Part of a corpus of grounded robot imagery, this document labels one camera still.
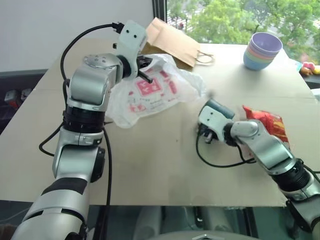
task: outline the white plastic bag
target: white plastic bag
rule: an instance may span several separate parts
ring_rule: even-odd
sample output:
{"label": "white plastic bag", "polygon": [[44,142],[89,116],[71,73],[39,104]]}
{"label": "white plastic bag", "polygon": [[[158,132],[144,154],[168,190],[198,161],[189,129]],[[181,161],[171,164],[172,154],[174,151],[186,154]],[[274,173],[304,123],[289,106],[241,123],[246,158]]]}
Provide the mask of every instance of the white plastic bag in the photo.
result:
{"label": "white plastic bag", "polygon": [[139,118],[159,113],[179,102],[192,102],[205,94],[201,76],[176,67],[168,54],[146,55],[152,58],[142,68],[153,79],[140,77],[122,80],[111,89],[106,115],[121,128],[132,127]]}

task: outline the wire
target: wire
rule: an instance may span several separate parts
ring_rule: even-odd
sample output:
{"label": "wire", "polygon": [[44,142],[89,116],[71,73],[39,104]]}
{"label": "wire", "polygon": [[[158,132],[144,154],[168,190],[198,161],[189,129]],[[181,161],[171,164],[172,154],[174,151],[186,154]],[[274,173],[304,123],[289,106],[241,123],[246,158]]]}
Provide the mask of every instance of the wire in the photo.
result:
{"label": "wire", "polygon": [[43,141],[39,144],[39,150],[40,150],[41,152],[43,152],[44,154],[47,154],[47,155],[49,155],[49,156],[52,156],[52,157],[55,156],[53,153],[44,150],[44,145],[45,145],[47,142],[49,142],[49,141],[60,131],[60,128],[63,126],[63,124],[64,124],[64,123],[62,122],[62,123],[57,127],[57,129],[54,130],[53,133],[51,133],[50,136],[48,136],[45,140],[43,140]]}
{"label": "wire", "polygon": [[69,52],[69,50],[73,47],[73,45],[75,45],[75,43],[82,38],[84,35],[87,35],[88,33],[91,33],[92,31],[98,30],[98,29],[105,29],[105,28],[112,28],[114,27],[114,23],[112,24],[104,24],[104,25],[99,25],[99,26],[94,26],[92,28],[89,28],[88,30],[85,30],[84,32],[80,33],[78,36],[75,37],[75,39],[73,39],[69,45],[65,48],[65,50],[63,51],[62,55],[61,55],[61,60],[60,60],[60,71],[61,71],[61,75],[63,80],[66,80],[66,74],[65,74],[65,67],[64,67],[64,63],[65,63],[65,58],[67,53]]}
{"label": "wire", "polygon": [[112,154],[111,154],[111,145],[109,141],[109,137],[105,128],[103,128],[103,135],[106,142],[106,148],[108,151],[108,187],[107,187],[107,195],[106,195],[106,204],[104,209],[104,216],[102,220],[102,236],[100,235],[99,239],[106,240],[107,239],[107,232],[108,232],[108,219],[109,219],[109,212],[110,212],[110,200],[111,200],[111,185],[112,185]]}
{"label": "wire", "polygon": [[319,177],[318,177],[317,174],[316,174],[316,173],[318,173],[318,171],[313,171],[310,167],[308,167],[308,166],[305,165],[304,163],[303,163],[303,166],[304,166],[304,168],[307,169],[307,170],[314,176],[314,178],[320,183],[320,179],[319,179]]}
{"label": "wire", "polygon": [[253,157],[253,158],[250,158],[250,159],[248,159],[248,160],[245,160],[245,158],[244,158],[244,156],[243,156],[243,154],[242,154],[241,147],[240,147],[238,144],[236,145],[236,147],[237,147],[238,150],[239,150],[239,155],[240,155],[240,158],[241,158],[242,162],[246,162],[247,164],[254,164],[254,163],[257,162],[254,157]]}
{"label": "wire", "polygon": [[20,214],[23,214],[24,212],[28,211],[29,209],[30,209],[30,207],[28,207],[26,209],[23,209],[23,210],[17,212],[16,214],[6,218],[6,219],[2,219],[2,220],[0,220],[0,223],[4,223],[4,222],[7,222],[7,221],[9,221],[11,219],[14,219],[15,217],[19,216]]}
{"label": "wire", "polygon": [[63,86],[62,86],[62,91],[63,91],[63,97],[64,97],[64,103],[65,106],[67,106],[67,86],[69,87],[69,83],[70,81],[68,81],[66,73],[65,73],[65,58],[67,53],[69,52],[69,50],[73,47],[73,45],[76,44],[76,42],[82,38],[84,35],[87,35],[88,33],[91,33],[92,31],[98,30],[98,29],[104,29],[104,28],[119,28],[119,25],[116,23],[111,23],[111,24],[104,24],[104,25],[99,25],[99,26],[94,26],[92,28],[89,28],[88,30],[85,30],[84,32],[80,33],[78,36],[75,37],[75,39],[73,39],[69,45],[65,48],[65,50],[63,51],[62,55],[61,55],[61,59],[60,59],[60,71],[61,71],[61,75],[63,78]]}
{"label": "wire", "polygon": [[211,166],[211,167],[214,167],[214,168],[221,168],[221,169],[226,169],[226,168],[232,168],[232,167],[236,167],[236,166],[241,166],[243,164],[248,164],[248,163],[252,163],[252,158],[249,159],[249,160],[242,160],[241,162],[238,162],[238,163],[234,163],[234,164],[229,164],[229,165],[216,165],[216,164],[212,164],[208,161],[206,161],[202,156],[201,154],[199,153],[199,139],[200,139],[200,136],[201,136],[202,132],[199,131],[197,136],[196,136],[196,141],[195,141],[195,150],[196,150],[196,153],[197,155],[199,156],[199,158],[207,165]]}

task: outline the snack bag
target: snack bag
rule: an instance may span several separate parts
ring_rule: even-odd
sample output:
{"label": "snack bag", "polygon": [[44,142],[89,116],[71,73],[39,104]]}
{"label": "snack bag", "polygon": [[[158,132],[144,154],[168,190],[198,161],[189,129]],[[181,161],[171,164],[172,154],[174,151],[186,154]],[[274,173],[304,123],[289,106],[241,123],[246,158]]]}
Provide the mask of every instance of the snack bag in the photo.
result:
{"label": "snack bag", "polygon": [[244,105],[242,107],[245,111],[247,119],[260,120],[269,134],[278,137],[285,143],[286,147],[290,147],[285,131],[285,125],[280,116],[267,111],[252,110],[251,108]]}

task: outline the tabletop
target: tabletop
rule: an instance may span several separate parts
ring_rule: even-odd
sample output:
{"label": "tabletop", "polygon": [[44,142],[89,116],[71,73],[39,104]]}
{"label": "tabletop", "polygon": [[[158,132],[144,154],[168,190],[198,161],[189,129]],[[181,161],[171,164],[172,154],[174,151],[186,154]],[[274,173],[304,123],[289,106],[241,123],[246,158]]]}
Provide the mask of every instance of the tabletop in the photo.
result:
{"label": "tabletop", "polygon": [[[243,66],[245,45],[202,44],[212,65],[198,64],[214,98],[243,117],[242,105],[282,116],[293,154],[320,170],[320,105],[282,50],[267,68]],[[80,40],[65,60],[71,77],[87,54],[112,52],[103,39]],[[258,164],[220,169],[205,165],[195,149],[198,114],[207,98],[179,103],[143,117],[129,129],[107,125],[113,156],[112,205],[284,206],[285,197]],[[39,81],[0,136],[0,199],[33,202],[54,181],[53,158],[38,150],[62,121],[64,109],[59,59]],[[54,152],[58,137],[45,149]],[[201,144],[215,164],[240,161],[235,147]],[[90,204],[106,202],[108,164],[90,185]]]}

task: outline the plastic bowl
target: plastic bowl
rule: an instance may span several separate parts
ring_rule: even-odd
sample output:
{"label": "plastic bowl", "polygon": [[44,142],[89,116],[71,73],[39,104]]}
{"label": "plastic bowl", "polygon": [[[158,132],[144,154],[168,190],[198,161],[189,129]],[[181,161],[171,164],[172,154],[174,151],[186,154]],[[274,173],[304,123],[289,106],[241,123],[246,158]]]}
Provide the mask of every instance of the plastic bowl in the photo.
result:
{"label": "plastic bowl", "polygon": [[277,54],[283,47],[281,40],[268,32],[256,32],[250,42],[260,51],[269,54]]}
{"label": "plastic bowl", "polygon": [[258,59],[261,59],[261,60],[264,60],[264,61],[272,61],[275,57],[272,56],[262,56],[254,51],[251,50],[251,48],[247,47],[246,50],[245,50],[248,54],[250,54],[251,56],[253,57],[256,57]]}
{"label": "plastic bowl", "polygon": [[255,70],[255,71],[264,69],[270,64],[270,62],[260,63],[260,62],[253,61],[246,54],[243,54],[243,63],[248,69]]}
{"label": "plastic bowl", "polygon": [[245,51],[244,54],[246,54],[252,61],[255,61],[255,62],[261,63],[261,64],[269,64],[274,60],[273,58],[266,60],[266,59],[262,59],[262,58],[256,57],[256,56],[252,55],[248,51]]}
{"label": "plastic bowl", "polygon": [[247,48],[250,48],[252,52],[258,55],[264,56],[266,58],[274,58],[279,53],[279,52],[267,53],[267,52],[261,51],[258,48],[256,48],[251,42],[248,44]]}

